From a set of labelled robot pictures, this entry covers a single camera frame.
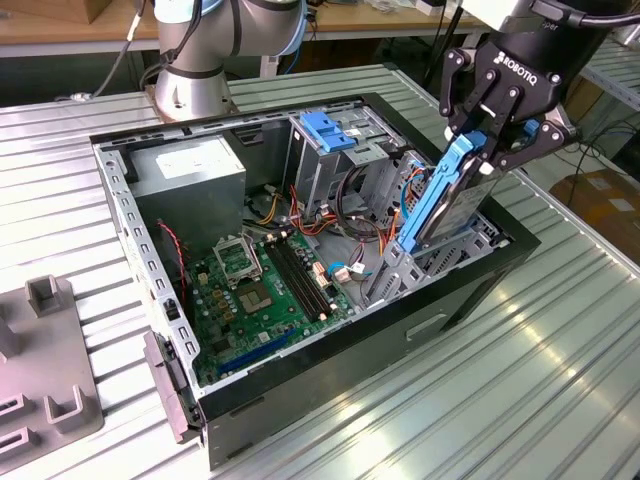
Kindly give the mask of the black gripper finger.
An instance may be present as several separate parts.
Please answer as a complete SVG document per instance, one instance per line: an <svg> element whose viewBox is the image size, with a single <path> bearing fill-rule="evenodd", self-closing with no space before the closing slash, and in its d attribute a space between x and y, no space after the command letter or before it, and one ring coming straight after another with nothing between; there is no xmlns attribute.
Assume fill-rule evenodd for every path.
<svg viewBox="0 0 640 480"><path fill-rule="evenodd" d="M506 173L575 140L577 130L561 101L562 95L554 88L543 96L520 86L510 86L478 154L479 172Z"/></svg>
<svg viewBox="0 0 640 480"><path fill-rule="evenodd" d="M497 139L503 96L503 51L452 48L445 53L439 112L454 135L474 130Z"/></svg>

